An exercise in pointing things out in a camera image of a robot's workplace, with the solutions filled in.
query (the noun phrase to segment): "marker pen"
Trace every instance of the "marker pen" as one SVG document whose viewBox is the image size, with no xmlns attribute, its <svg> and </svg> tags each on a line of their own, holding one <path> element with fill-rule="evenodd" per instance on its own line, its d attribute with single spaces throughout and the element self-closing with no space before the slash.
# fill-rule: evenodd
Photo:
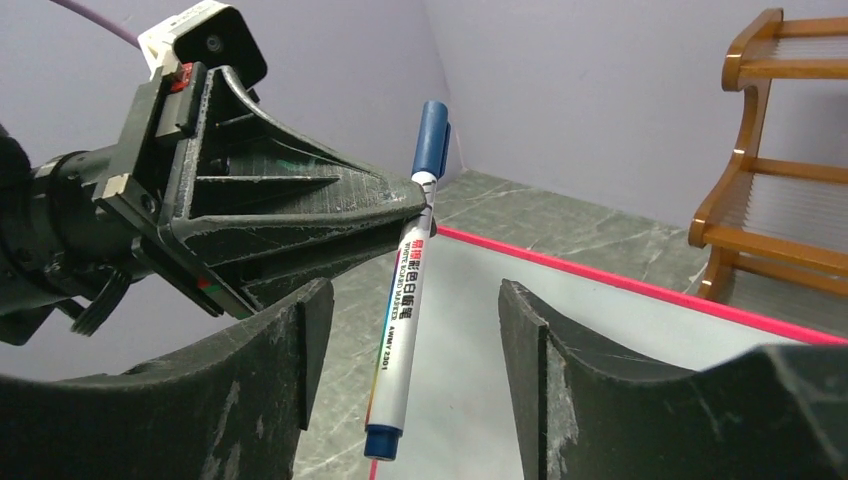
<svg viewBox="0 0 848 480">
<path fill-rule="evenodd" d="M 427 204 L 421 215 L 410 221 L 401 234 L 383 325 L 383 341 L 377 353 L 377 367 L 365 417 L 365 456 L 374 460 L 394 460 L 398 441 L 403 435 L 436 183 L 445 173 L 449 142 L 447 107 L 440 102 L 427 102 L 421 114 L 418 146 L 412 165 L 412 181 L 424 189 Z"/>
</svg>

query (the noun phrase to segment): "marker label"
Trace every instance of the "marker label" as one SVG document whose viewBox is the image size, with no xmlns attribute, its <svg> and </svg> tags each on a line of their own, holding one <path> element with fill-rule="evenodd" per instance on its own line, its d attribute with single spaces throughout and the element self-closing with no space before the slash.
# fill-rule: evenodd
<svg viewBox="0 0 848 480">
<path fill-rule="evenodd" d="M 391 425 L 403 430 L 409 398 L 409 377 L 423 293 L 426 247 L 433 222 L 436 177 L 418 172 L 412 180 L 421 185 L 426 206 L 406 225 L 398 248 L 383 341 L 371 389 L 366 424 Z"/>
</svg>

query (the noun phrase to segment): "black plastic part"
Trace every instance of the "black plastic part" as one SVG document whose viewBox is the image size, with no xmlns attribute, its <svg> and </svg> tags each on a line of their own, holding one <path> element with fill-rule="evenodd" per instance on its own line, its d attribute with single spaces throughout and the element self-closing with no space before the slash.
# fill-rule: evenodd
<svg viewBox="0 0 848 480">
<path fill-rule="evenodd" d="M 276 122 L 234 68 L 195 62 L 177 93 L 174 80 L 160 69 L 138 88 L 116 145 L 0 189 L 0 341 L 25 342 L 51 305 L 91 335 L 127 280 L 154 272 L 210 315 L 246 318 L 391 251 L 424 208 L 408 178 Z"/>
<path fill-rule="evenodd" d="M 21 144 L 0 125 L 0 188 L 25 179 L 31 168 L 29 157 Z"/>
<path fill-rule="evenodd" d="M 0 377 L 0 478 L 292 478 L 332 311 L 320 279 L 123 375 Z"/>
<path fill-rule="evenodd" d="M 517 282 L 503 282 L 498 307 L 528 480 L 848 475 L 845 347 L 764 346 L 692 372 L 583 327 Z"/>
<path fill-rule="evenodd" d="M 424 207 L 408 178 L 278 123 L 233 68 L 210 69 L 193 137 L 177 144 L 158 236 L 245 311 L 397 247 Z"/>
<path fill-rule="evenodd" d="M 174 53 L 183 62 L 232 66 L 248 88 L 268 74 L 265 57 L 235 7 L 227 6 L 212 18 L 189 19 L 173 33 Z M 211 48 L 210 40 L 217 48 Z"/>
</svg>

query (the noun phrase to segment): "blue marker cap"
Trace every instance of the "blue marker cap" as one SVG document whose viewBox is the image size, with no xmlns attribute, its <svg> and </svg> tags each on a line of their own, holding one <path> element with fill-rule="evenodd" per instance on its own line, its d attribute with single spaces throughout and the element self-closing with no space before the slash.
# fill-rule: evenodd
<svg viewBox="0 0 848 480">
<path fill-rule="evenodd" d="M 368 425 L 365 428 L 365 456 L 372 460 L 394 460 L 403 431 L 385 425 Z"/>
<path fill-rule="evenodd" d="M 421 127 L 418 130 L 415 160 L 412 163 L 413 174 L 429 172 L 436 178 L 442 178 L 448 163 L 450 131 L 448 107 L 435 100 L 425 103 L 421 113 Z"/>
</svg>

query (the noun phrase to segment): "purple cable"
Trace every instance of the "purple cable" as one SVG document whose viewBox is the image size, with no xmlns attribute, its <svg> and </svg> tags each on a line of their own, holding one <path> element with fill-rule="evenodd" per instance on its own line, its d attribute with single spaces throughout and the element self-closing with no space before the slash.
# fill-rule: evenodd
<svg viewBox="0 0 848 480">
<path fill-rule="evenodd" d="M 134 46 L 135 48 L 141 48 L 138 45 L 138 38 L 136 38 L 135 35 L 133 35 L 129 31 L 127 31 L 125 28 L 121 27 L 117 23 L 115 23 L 115 22 L 107 19 L 103 15 L 100 15 L 99 13 L 95 12 L 94 10 L 92 10 L 92 9 L 90 9 L 90 8 L 84 6 L 84 5 L 80 5 L 79 3 L 75 2 L 74 0 L 50 0 L 50 1 L 55 3 L 56 5 L 67 8 L 68 10 L 78 14 L 79 16 L 85 18 L 86 20 L 89 20 L 89 21 L 105 28 L 106 30 L 109 30 L 110 32 L 114 33 L 115 35 L 120 37 L 123 41 L 129 43 L 130 45 Z"/>
</svg>

